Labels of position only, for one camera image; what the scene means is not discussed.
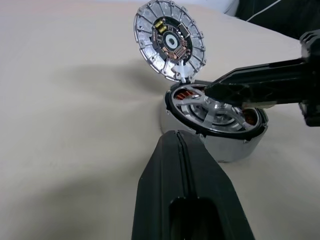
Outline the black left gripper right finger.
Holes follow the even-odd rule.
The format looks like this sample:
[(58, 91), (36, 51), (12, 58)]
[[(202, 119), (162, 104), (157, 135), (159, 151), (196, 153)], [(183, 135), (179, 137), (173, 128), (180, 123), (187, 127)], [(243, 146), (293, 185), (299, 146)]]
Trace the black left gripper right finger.
[(178, 131), (189, 184), (184, 232), (187, 240), (253, 240), (235, 188), (195, 135)]

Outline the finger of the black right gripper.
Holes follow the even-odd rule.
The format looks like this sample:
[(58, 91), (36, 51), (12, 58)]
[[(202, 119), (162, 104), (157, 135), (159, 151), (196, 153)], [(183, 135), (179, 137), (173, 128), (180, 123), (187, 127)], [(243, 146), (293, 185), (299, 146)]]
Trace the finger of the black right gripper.
[(309, 75), (228, 75), (206, 86), (204, 92), (230, 105), (299, 103), (309, 95)]
[(301, 78), (309, 73), (303, 58), (236, 68), (214, 81), (215, 84), (251, 84)]

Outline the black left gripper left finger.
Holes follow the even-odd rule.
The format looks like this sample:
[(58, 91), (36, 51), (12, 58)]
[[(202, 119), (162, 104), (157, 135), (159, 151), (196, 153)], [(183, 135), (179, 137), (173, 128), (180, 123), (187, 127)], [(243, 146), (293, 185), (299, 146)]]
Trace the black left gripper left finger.
[(168, 131), (158, 140), (138, 181), (133, 240), (198, 239), (198, 196), (192, 171), (189, 132)]

